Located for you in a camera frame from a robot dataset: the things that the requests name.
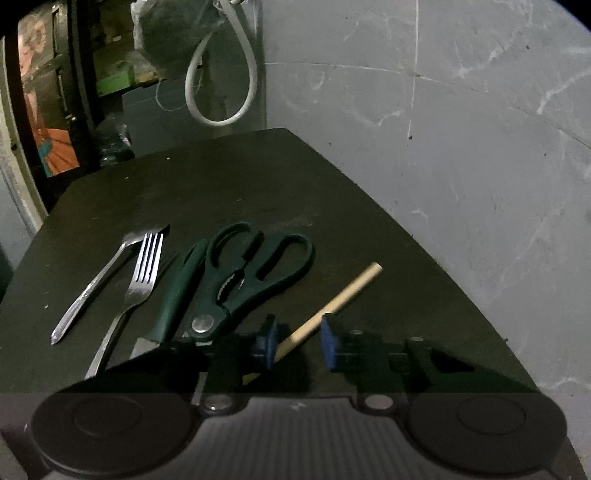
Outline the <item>silver fork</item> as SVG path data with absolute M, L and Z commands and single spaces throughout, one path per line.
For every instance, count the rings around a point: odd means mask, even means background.
M 159 269 L 163 241 L 163 233 L 150 233 L 144 236 L 120 312 L 106 331 L 84 379 L 95 376 L 106 367 L 112 347 L 123 327 L 125 315 L 151 295 Z

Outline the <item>silver spoon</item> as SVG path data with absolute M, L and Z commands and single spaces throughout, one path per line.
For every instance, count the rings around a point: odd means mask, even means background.
M 50 345 L 58 344 L 66 335 L 77 315 L 81 311 L 86 301 L 91 294 L 96 290 L 98 285 L 105 279 L 111 268 L 119 260 L 124 251 L 143 240 L 146 234 L 164 233 L 166 234 L 170 229 L 169 224 L 157 225 L 155 227 L 138 230 L 127 233 L 121 240 L 121 243 L 111 259 L 102 267 L 102 269 L 95 275 L 95 277 L 88 283 L 84 290 L 75 298 L 72 304 L 65 311 L 60 321 L 50 334 Z

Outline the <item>table knife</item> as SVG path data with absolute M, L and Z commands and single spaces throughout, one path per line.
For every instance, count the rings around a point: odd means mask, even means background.
M 155 323 L 147 334 L 135 341 L 129 359 L 134 359 L 157 348 L 165 340 L 185 289 L 204 258 L 207 244 L 207 239 L 197 241 L 180 259 L 176 273 L 164 294 Z

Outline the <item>green box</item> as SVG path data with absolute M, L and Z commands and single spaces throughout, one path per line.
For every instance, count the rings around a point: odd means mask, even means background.
M 96 88 L 99 96 L 106 96 L 127 89 L 133 85 L 133 70 L 126 69 L 98 80 Z

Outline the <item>grey plastic bag hanging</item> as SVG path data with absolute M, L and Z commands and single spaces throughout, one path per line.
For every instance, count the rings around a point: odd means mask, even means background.
M 184 74 L 198 44 L 226 21 L 214 1 L 133 1 L 130 14 L 134 48 L 159 78 Z

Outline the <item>black handled scissors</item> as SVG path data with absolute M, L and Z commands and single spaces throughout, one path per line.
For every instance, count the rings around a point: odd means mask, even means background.
M 235 332 L 252 310 L 297 283 L 315 246 L 293 232 L 266 233 L 236 222 L 209 241 L 197 292 L 174 339 L 204 344 Z

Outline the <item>door frame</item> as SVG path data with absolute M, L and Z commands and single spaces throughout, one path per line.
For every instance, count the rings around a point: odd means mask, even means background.
M 16 209 L 31 236 L 34 236 L 48 213 L 35 184 L 28 163 L 29 141 L 19 133 L 13 99 L 15 88 L 10 86 L 10 68 L 6 37 L 1 38 L 1 175 Z

